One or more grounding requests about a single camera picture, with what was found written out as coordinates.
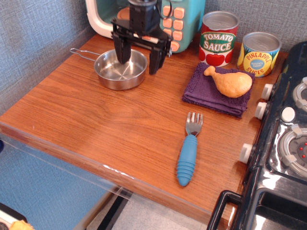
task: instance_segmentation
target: tomato picture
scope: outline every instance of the tomato picture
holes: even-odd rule
[[[202,62],[206,59],[206,54],[205,54],[205,52],[203,51],[203,49],[201,47],[199,49],[198,56],[199,56],[200,61],[202,61]]]
[[[206,62],[210,66],[220,66],[224,62],[225,57],[218,54],[208,54],[206,56]]]
[[[229,52],[229,54],[227,54],[225,57],[225,62],[229,63],[231,61],[231,57],[232,57],[232,52]]]

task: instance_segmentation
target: wooden table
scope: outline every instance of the wooden table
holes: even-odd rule
[[[133,48],[149,60],[149,50]],[[114,46],[95,35],[81,49],[104,53]],[[186,51],[166,58],[155,75],[149,75],[148,66],[143,83],[127,91],[105,88],[94,63],[72,55],[0,117],[0,131],[207,223],[221,191],[242,193],[241,147],[256,140],[261,121],[254,113],[262,89],[275,83],[287,54],[279,54],[271,75],[256,79],[240,119],[181,100],[199,63],[198,50],[196,36]],[[225,68],[236,68],[239,50],[236,43]],[[194,176],[182,187],[176,164],[189,111],[203,113],[204,124]],[[226,221],[230,212],[223,215]]]

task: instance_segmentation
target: toy stove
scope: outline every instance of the toy stove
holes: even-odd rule
[[[232,230],[307,229],[307,42],[290,50],[262,98],[257,142],[244,144],[240,155],[248,164],[243,194],[221,192],[208,230],[217,228],[226,203],[237,205]]]

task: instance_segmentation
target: metal pan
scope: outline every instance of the metal pan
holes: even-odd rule
[[[70,52],[94,61],[94,70],[98,74],[100,83],[112,90],[128,90],[138,86],[144,80],[147,67],[146,57],[139,51],[132,49],[129,61],[121,64],[116,56],[115,50],[103,54],[93,53],[87,50],[70,49]],[[91,53],[99,57],[94,60],[81,55]]]

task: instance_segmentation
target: fork tines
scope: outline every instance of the fork tines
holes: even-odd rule
[[[195,117],[195,113],[192,113],[191,116],[191,112],[188,113],[188,117],[187,117],[187,122],[193,122],[193,123],[200,123],[202,124],[203,122],[203,115],[197,113],[196,117]]]

